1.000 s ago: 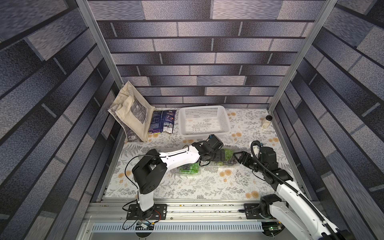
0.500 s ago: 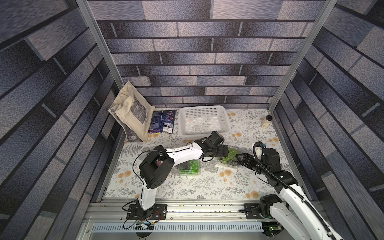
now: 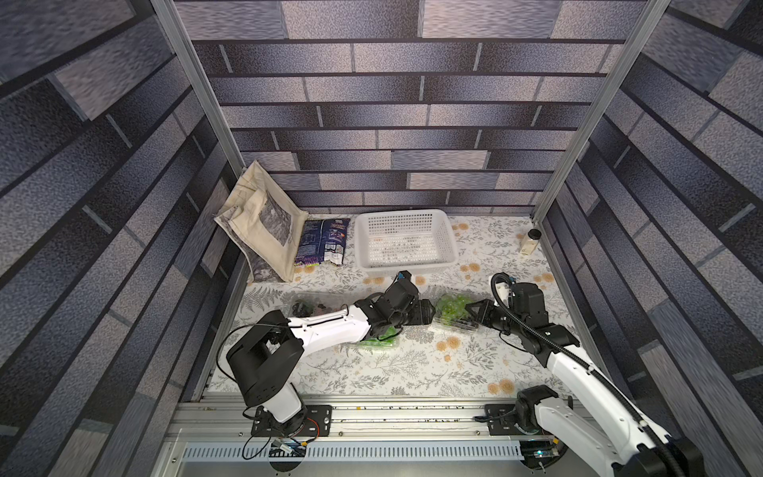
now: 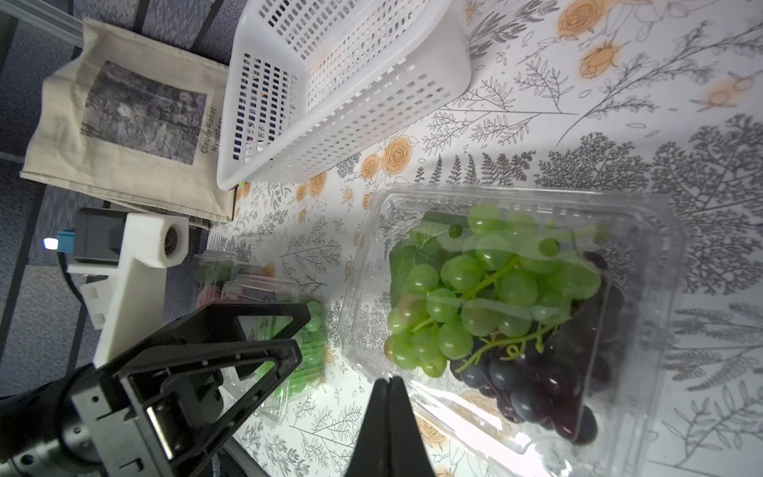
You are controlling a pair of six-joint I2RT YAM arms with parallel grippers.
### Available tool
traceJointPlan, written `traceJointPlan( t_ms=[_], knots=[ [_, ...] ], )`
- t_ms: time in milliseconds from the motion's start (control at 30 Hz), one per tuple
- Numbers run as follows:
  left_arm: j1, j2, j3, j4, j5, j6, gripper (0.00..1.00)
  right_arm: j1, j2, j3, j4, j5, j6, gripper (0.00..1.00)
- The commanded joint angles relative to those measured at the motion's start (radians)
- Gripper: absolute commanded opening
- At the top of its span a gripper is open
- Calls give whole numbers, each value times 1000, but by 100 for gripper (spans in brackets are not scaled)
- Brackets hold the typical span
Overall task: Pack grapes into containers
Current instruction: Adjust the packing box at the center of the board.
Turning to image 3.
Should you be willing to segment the bright green grape bunch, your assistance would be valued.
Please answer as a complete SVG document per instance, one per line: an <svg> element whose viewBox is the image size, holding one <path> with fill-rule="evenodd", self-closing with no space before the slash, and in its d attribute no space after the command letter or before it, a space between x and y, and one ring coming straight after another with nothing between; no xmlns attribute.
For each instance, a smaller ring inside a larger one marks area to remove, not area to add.
<svg viewBox="0 0 763 477"><path fill-rule="evenodd" d="M370 339L356 343L355 346L363 350L389 350L399 345L399 337L389 336L385 339Z"/></svg>

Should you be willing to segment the dark blue grape bunch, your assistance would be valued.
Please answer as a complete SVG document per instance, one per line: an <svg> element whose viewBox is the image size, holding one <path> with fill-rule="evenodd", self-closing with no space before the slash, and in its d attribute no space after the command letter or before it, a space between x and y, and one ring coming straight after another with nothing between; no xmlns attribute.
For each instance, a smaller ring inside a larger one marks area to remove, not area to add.
<svg viewBox="0 0 763 477"><path fill-rule="evenodd" d="M317 316L320 313L320 308L305 301L297 301L291 307L291 313L296 318L308 318Z"/></svg>

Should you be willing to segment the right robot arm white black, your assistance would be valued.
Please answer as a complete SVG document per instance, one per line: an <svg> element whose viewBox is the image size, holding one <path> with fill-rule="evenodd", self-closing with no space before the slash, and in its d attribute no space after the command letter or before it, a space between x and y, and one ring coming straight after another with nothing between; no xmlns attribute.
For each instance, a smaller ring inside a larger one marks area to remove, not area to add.
<svg viewBox="0 0 763 477"><path fill-rule="evenodd" d="M520 338L524 352L555 375L590 413L581 417L570 401L546 385L517 393L508 411L486 409L491 433L516 429L550 434L600 476L703 476L705 459L685 437L673 437L640 411L593 363L564 326L550 322L542 290L503 272L490 283L492 296L466 305L480 325L501 337Z"/></svg>

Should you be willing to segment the clear plastic clamshell container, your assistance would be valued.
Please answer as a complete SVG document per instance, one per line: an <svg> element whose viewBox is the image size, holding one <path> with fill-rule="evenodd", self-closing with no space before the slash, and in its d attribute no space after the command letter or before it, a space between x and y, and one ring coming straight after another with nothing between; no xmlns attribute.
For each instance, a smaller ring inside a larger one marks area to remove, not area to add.
<svg viewBox="0 0 763 477"><path fill-rule="evenodd" d="M303 292L294 295L286 310L290 317L307 318L337 312L352 304L352 296L347 294Z"/></svg>

